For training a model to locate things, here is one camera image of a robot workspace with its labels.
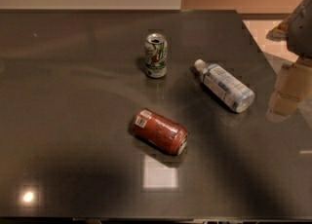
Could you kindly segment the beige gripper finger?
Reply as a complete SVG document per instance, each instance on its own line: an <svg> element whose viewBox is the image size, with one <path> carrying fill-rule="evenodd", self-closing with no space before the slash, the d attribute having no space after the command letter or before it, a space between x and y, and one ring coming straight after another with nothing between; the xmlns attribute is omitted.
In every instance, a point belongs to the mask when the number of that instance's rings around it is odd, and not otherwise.
<svg viewBox="0 0 312 224"><path fill-rule="evenodd" d="M274 123L286 120L311 94L312 59L300 56L292 64L283 63L268 103L267 118Z"/></svg>

